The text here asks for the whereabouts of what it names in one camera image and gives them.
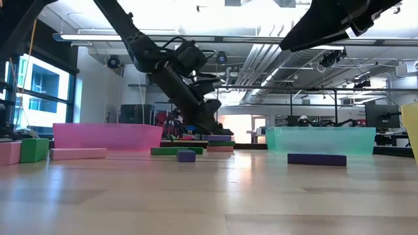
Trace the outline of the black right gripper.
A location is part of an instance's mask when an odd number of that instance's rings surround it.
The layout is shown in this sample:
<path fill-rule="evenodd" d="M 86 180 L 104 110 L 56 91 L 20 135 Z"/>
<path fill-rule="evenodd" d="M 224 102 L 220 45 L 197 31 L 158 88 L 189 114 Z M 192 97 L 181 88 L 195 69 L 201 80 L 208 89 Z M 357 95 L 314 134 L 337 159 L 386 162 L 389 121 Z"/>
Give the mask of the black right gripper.
<path fill-rule="evenodd" d="M 368 31 L 381 13 L 401 0 L 313 0 L 308 11 L 280 42 L 285 51 L 297 52 L 356 36 Z"/>

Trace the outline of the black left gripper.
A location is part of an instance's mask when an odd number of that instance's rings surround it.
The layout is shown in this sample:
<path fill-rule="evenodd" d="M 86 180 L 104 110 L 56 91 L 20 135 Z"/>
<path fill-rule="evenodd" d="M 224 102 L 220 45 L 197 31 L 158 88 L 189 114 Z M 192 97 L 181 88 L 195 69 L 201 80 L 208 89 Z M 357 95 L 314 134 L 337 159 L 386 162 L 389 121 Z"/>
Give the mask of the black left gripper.
<path fill-rule="evenodd" d="M 221 106 L 218 99 L 204 100 L 204 96 L 215 91 L 214 83 L 220 79 L 212 78 L 198 80 L 186 84 L 183 78 L 174 72 L 171 67 L 166 67 L 158 72 L 151 73 L 148 78 L 157 84 L 169 100 L 187 118 L 187 123 L 196 126 L 204 134 L 228 135 L 230 129 L 223 127 L 218 122 L 215 114 Z"/>

